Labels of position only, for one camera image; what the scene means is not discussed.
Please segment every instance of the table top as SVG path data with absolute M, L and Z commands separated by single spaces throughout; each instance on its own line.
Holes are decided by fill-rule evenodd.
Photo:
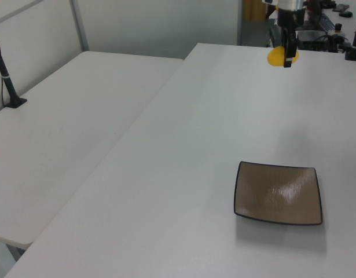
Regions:
M 197 45 L 7 278 L 356 277 L 356 62 L 268 52 Z M 236 216 L 242 160 L 315 167 L 324 223 Z
M 0 112 L 0 241 L 27 248 L 182 60 L 84 52 Z
M 323 13 L 325 13 L 329 19 L 333 23 L 341 23 L 342 24 L 342 31 L 345 33 L 346 38 L 349 40 L 350 43 L 353 43 L 355 30 L 356 30 L 356 0 L 345 0 L 343 2 L 336 1 L 337 4 L 345 4 L 350 5 L 347 9 L 348 11 L 353 13 L 353 16 L 348 18 L 339 16 L 338 12 L 333 12 L 332 9 L 324 9 Z M 274 11 L 270 16 L 269 19 L 277 19 L 278 12 Z

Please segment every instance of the brown plate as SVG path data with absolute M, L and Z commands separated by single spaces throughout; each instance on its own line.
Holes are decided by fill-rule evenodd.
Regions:
M 242 161 L 234 192 L 234 213 L 278 224 L 322 224 L 315 169 Z

